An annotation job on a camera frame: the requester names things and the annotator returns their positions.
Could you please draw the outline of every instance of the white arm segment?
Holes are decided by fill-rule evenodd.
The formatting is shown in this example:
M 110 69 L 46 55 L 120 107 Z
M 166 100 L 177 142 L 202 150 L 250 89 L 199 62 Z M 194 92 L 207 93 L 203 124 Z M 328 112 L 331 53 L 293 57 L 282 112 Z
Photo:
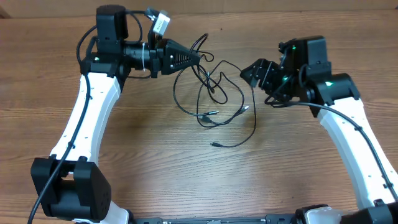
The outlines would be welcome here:
M 355 100 L 352 97 L 340 99 L 336 100 L 330 108 L 342 112 L 362 126 L 373 143 L 384 170 L 395 189 L 398 186 L 397 172 L 391 166 L 372 132 L 366 119 L 362 101 Z M 368 144 L 359 131 L 355 131 L 351 123 L 331 111 L 321 110 L 318 119 L 329 132 L 340 153 L 353 183 L 358 208 L 373 207 L 373 201 L 376 199 L 382 199 L 384 203 L 394 202 L 390 190 L 383 186 L 386 182 L 382 178 L 381 171 Z
M 80 156 L 87 157 L 88 162 L 95 162 L 98 166 L 98 153 L 100 151 L 101 140 L 104 134 L 106 122 L 116 100 L 120 96 L 120 86 L 117 78 L 107 77 L 105 73 L 89 73 L 92 99 L 88 103 L 87 112 L 80 130 L 67 157 L 68 161 L 77 161 Z M 73 132 L 80 119 L 81 112 L 86 99 L 86 80 L 84 76 L 80 78 L 80 89 L 70 115 L 69 122 L 65 128 L 61 139 L 52 149 L 51 154 L 56 154 L 57 159 L 61 159 L 67 149 Z M 114 202 L 111 202 L 108 214 L 101 224 L 127 224 L 129 214 L 125 209 L 119 208 Z M 75 222 L 92 223 L 89 220 L 76 219 Z

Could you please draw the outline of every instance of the wooden table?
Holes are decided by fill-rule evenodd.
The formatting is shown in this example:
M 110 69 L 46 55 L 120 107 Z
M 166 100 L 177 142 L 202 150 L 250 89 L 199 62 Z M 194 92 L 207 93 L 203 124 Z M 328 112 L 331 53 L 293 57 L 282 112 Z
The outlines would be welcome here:
M 146 33 L 149 21 L 141 20 Z M 397 21 L 393 10 L 175 16 L 166 36 L 190 46 L 208 32 L 203 49 L 217 62 L 244 68 L 258 58 L 278 61 L 279 41 L 324 35 L 333 73 L 353 77 L 373 131 L 398 168 Z M 134 39 L 136 24 L 129 22 Z M 68 121 L 80 78 L 76 43 L 94 23 L 94 17 L 0 19 L 1 223 L 26 223 L 37 197 L 30 166 L 35 157 L 49 155 Z M 253 138 L 233 149 L 210 146 L 238 143 L 254 124 L 249 87 L 233 68 L 221 69 L 244 90 L 251 109 L 211 130 L 176 107 L 175 75 L 126 82 L 99 157 L 113 200 L 137 217 L 263 216 L 316 203 L 355 210 L 346 169 L 308 108 L 270 108 L 262 103 L 265 93 L 256 90 Z M 239 93 L 225 86 L 227 105 L 215 106 L 205 95 L 201 101 L 203 111 L 220 110 L 220 120 L 231 116 L 240 101 Z M 189 72 L 178 84 L 178 98 L 189 110 L 195 109 L 198 87 Z M 34 223 L 53 222 L 40 208 Z

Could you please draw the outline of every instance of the robotic arm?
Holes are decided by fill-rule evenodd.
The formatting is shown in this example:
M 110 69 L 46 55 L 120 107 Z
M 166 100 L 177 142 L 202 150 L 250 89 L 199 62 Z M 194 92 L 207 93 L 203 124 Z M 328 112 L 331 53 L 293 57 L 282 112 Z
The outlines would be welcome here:
M 283 53 L 279 65 L 259 59 L 241 77 L 252 87 L 259 83 L 269 95 L 268 105 L 310 107 L 340 153 L 361 210 L 341 218 L 341 212 L 319 205 L 297 210 L 296 218 L 302 223 L 392 223 L 398 175 L 372 132 L 354 82 L 346 73 L 331 74 L 322 36 L 279 43 L 279 51 Z M 293 97 L 300 101 L 291 102 Z
M 142 29 L 135 14 L 144 14 L 153 21 L 148 43 L 142 43 Z M 129 42 L 126 14 L 139 23 L 141 38 Z M 39 195 L 28 223 L 42 204 L 46 216 L 78 223 L 132 223 L 132 213 L 111 201 L 111 186 L 98 169 L 98 153 L 109 114 L 118 100 L 131 68 L 168 75 L 197 65 L 200 56 L 162 36 L 170 22 L 164 11 L 148 8 L 128 11 L 122 6 L 97 8 L 98 35 L 91 39 L 86 57 L 78 61 L 82 76 L 79 94 L 59 142 L 48 159 L 36 158 L 31 176 Z M 96 44 L 97 52 L 91 52 Z M 64 179 L 73 174 L 73 180 Z

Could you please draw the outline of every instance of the wall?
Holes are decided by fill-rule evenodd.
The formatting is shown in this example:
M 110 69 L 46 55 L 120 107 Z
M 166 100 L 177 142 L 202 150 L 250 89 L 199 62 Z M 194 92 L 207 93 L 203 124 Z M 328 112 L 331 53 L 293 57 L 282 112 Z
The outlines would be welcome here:
M 325 11 L 394 9 L 396 0 L 9 0 L 0 1 L 0 15 L 22 17 L 71 17 L 95 14 L 103 4 L 120 4 L 128 9 L 147 6 L 165 9 L 171 14 Z

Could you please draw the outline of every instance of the wooden surface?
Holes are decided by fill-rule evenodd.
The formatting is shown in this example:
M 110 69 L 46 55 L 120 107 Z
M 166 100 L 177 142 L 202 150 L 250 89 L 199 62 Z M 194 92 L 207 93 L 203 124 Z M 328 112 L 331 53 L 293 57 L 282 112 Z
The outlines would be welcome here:
M 0 1 L 12 18 L 92 16 L 104 4 L 148 6 L 176 14 L 394 9 L 396 0 L 12 0 Z
M 189 46 L 208 32 L 203 50 L 243 68 L 258 58 L 277 61 L 278 41 L 324 35 L 333 73 L 353 77 L 396 169 L 397 20 L 394 10 L 175 16 L 166 36 Z M 37 197 L 30 166 L 35 157 L 48 156 L 68 121 L 80 78 L 75 46 L 94 22 L 94 17 L 0 20 L 0 223 L 27 220 Z M 136 31 L 131 22 L 131 39 Z M 316 203 L 355 210 L 346 169 L 308 108 L 270 108 L 262 104 L 265 93 L 256 90 L 253 138 L 234 149 L 210 146 L 240 142 L 254 122 L 250 89 L 231 67 L 222 69 L 244 90 L 251 109 L 212 130 L 175 106 L 175 75 L 126 82 L 99 157 L 113 200 L 137 217 L 262 216 Z M 193 74 L 183 75 L 177 94 L 187 109 L 194 109 L 198 86 Z M 218 119 L 230 116 L 240 98 L 232 87 L 226 89 L 230 103 L 215 106 L 203 96 L 202 110 L 220 110 Z M 41 209 L 36 217 L 34 223 L 55 223 Z

